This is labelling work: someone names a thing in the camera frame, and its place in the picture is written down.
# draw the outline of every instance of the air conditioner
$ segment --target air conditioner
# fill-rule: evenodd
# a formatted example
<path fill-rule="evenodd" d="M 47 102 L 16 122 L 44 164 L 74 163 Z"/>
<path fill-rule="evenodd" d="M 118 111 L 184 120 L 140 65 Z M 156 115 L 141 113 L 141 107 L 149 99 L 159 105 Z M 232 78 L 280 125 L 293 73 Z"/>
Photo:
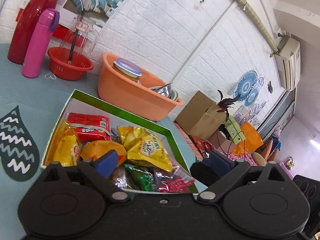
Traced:
<path fill-rule="evenodd" d="M 281 86 L 288 91 L 294 90 L 300 80 L 300 43 L 285 35 L 278 49 L 275 57 Z"/>

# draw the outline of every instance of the fluorescent light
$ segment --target fluorescent light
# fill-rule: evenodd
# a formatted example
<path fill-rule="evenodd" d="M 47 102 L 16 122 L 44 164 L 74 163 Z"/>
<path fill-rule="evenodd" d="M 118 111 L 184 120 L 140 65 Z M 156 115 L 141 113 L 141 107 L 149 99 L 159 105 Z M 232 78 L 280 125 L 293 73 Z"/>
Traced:
<path fill-rule="evenodd" d="M 318 150 L 320 150 L 320 144 L 319 144 L 319 143 L 317 143 L 317 142 L 314 141 L 314 140 L 310 140 L 310 143 L 311 143 L 314 147 L 316 147 Z"/>

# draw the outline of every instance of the white brick wall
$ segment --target white brick wall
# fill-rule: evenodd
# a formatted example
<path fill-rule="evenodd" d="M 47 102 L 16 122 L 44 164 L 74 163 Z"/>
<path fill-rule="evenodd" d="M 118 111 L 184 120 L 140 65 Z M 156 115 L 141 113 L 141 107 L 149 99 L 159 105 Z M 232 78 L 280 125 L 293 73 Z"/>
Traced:
<path fill-rule="evenodd" d="M 101 54 L 109 51 L 135 62 L 166 82 L 171 81 L 232 2 L 200 1 L 126 0 L 100 33 L 99 42 L 90 55 L 95 66 L 92 72 L 99 74 Z M 248 2 L 266 22 L 259 0 Z M 11 40 L 19 3 L 20 0 L 7 0 L 4 5 L 0 14 L 0 42 Z M 256 70 L 266 82 L 271 80 L 274 88 L 270 94 L 265 85 L 258 97 L 259 100 L 268 100 L 260 114 L 263 118 L 283 89 L 278 82 L 276 63 L 269 58 L 270 47 L 250 20 L 238 10 L 234 9 L 221 27 L 213 30 L 214 36 L 209 43 L 183 76 L 175 80 L 176 89 L 185 104 L 197 90 L 218 100 L 217 89 L 227 94 L 245 73 Z M 56 44 L 59 41 L 53 40 L 50 46 Z M 181 110 L 182 107 L 175 108 L 170 117 L 175 118 Z"/>

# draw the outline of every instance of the table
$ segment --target table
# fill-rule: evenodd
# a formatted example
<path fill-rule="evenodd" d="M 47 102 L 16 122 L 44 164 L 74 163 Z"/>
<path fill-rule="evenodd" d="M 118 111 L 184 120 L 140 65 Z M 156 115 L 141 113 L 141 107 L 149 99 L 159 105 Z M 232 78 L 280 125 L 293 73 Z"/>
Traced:
<path fill-rule="evenodd" d="M 49 70 L 49 58 L 45 57 L 40 75 L 28 79 L 21 74 L 21 65 L 7 59 L 8 49 L 8 44 L 0 44 L 0 119 L 13 113 L 19 106 L 20 119 L 36 143 L 41 159 L 52 128 L 71 92 L 78 89 L 98 97 L 98 77 L 87 73 L 78 81 L 55 78 Z M 190 167 L 195 162 L 195 155 L 175 125 L 168 117 L 157 123 L 171 130 L 187 166 Z M 17 216 L 18 204 L 41 173 L 41 169 L 38 167 L 36 174 L 27 181 L 12 179 L 4 169 L 5 165 L 8 167 L 9 164 L 4 161 L 4 155 L 8 152 L 1 148 L 2 138 L 0 133 L 0 239 L 19 240 L 25 232 Z M 196 186 L 200 191 L 206 189 L 206 186 L 198 181 Z"/>

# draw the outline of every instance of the brown cardboard box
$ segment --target brown cardboard box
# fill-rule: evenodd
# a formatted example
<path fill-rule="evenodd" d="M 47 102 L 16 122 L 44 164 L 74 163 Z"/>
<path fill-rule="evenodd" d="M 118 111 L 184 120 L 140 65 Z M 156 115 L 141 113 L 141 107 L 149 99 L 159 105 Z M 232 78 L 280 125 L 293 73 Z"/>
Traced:
<path fill-rule="evenodd" d="M 188 135 L 207 140 L 226 119 L 225 112 L 217 112 L 220 109 L 214 101 L 198 91 L 178 115 L 176 122 Z"/>
<path fill-rule="evenodd" d="M 212 143 L 218 152 L 222 153 L 231 153 L 236 147 L 236 144 L 229 141 L 221 131 L 215 131 L 208 141 Z"/>

